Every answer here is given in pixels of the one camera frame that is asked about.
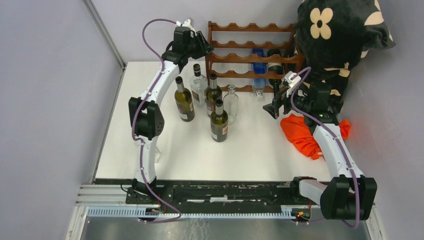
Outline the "blue square bottle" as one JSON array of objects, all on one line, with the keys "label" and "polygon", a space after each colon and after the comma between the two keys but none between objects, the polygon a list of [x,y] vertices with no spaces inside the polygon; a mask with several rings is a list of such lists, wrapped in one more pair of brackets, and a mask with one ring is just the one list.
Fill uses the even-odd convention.
[{"label": "blue square bottle", "polygon": [[[253,54],[257,54],[259,57],[264,56],[263,49],[259,48],[253,48],[252,49]],[[265,63],[264,62],[253,62],[252,63],[252,70],[257,75],[265,74]],[[264,90],[266,87],[266,79],[265,78],[254,78],[252,81],[252,93],[257,98],[260,99],[263,97]]]}]

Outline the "green wine bottle white label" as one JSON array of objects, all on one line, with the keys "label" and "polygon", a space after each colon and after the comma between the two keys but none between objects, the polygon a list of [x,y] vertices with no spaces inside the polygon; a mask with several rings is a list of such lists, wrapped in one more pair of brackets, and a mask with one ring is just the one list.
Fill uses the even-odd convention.
[{"label": "green wine bottle white label", "polygon": [[[267,51],[267,57],[272,57],[272,56],[279,56],[282,57],[283,53],[281,52],[281,50],[279,49],[269,49]],[[267,64],[268,67],[268,72],[273,72],[276,75],[283,75],[285,73],[285,67],[283,66],[282,63],[280,62],[269,62]],[[280,86],[282,84],[282,79],[281,78],[269,78],[268,79],[268,83],[269,85],[272,87],[273,92],[276,94],[280,91]]]}]

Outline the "small clear glass bottle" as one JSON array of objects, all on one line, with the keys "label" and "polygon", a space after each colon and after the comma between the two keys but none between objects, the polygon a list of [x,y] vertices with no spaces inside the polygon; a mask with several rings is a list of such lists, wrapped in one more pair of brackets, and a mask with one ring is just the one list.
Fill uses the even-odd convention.
[{"label": "small clear glass bottle", "polygon": [[228,124],[232,125],[237,118],[239,97],[233,84],[228,86],[227,94],[223,98],[224,110],[228,114]]}]

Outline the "green wine bottle front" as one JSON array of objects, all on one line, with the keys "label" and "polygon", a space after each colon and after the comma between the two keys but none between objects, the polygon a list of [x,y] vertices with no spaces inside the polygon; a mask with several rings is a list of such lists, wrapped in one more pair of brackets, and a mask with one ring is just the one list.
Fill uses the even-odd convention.
[{"label": "green wine bottle front", "polygon": [[212,138],[220,143],[224,142],[228,136],[229,116],[224,110],[224,102],[217,99],[215,109],[210,115],[210,128]]}]

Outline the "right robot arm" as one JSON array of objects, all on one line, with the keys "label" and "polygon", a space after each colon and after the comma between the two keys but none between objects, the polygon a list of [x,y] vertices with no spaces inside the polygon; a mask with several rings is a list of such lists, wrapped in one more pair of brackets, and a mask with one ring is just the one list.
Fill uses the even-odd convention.
[{"label": "right robot arm", "polygon": [[298,176],[290,182],[289,199],[302,204],[307,199],[319,204],[326,220],[368,220],[372,212],[378,185],[374,178],[364,176],[350,155],[342,138],[341,123],[336,118],[342,103],[331,99],[331,87],[323,82],[305,87],[305,96],[281,80],[271,79],[273,99],[263,109],[272,117],[297,111],[304,116],[306,133],[320,147],[330,176],[329,183],[313,177]]}]

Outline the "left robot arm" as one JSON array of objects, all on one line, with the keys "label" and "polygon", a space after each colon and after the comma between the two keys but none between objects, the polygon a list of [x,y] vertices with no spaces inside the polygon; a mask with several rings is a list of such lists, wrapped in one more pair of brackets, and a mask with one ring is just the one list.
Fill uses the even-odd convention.
[{"label": "left robot arm", "polygon": [[196,60],[205,57],[213,50],[201,31],[177,26],[173,32],[173,40],[159,57],[161,66],[154,79],[139,97],[132,97],[128,102],[131,133],[139,145],[138,169],[132,185],[145,204],[151,204],[157,198],[157,190],[150,184],[157,178],[156,144],[165,127],[160,109],[162,100],[190,58]]}]

